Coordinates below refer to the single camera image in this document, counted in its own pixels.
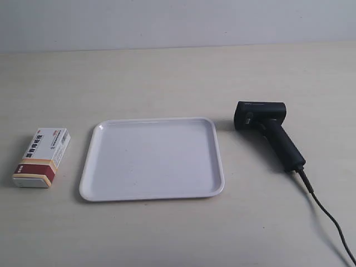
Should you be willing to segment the white red medicine box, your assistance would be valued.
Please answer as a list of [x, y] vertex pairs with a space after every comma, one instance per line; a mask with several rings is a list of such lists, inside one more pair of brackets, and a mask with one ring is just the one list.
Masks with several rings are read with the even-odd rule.
[[66, 128], [38, 128], [12, 175], [14, 184], [51, 187], [70, 140]]

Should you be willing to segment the black handheld barcode scanner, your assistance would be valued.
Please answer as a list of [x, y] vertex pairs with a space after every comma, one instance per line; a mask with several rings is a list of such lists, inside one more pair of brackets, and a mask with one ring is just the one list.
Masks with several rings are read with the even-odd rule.
[[234, 127], [237, 131], [258, 131], [267, 139], [286, 172], [300, 171], [306, 160], [282, 127], [286, 114], [283, 102], [239, 101]]

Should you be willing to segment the white plastic tray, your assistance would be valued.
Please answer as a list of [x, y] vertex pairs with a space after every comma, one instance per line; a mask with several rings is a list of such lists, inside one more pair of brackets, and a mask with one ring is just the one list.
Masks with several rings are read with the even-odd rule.
[[107, 120], [93, 129], [79, 193], [89, 202], [192, 199], [224, 186], [208, 118]]

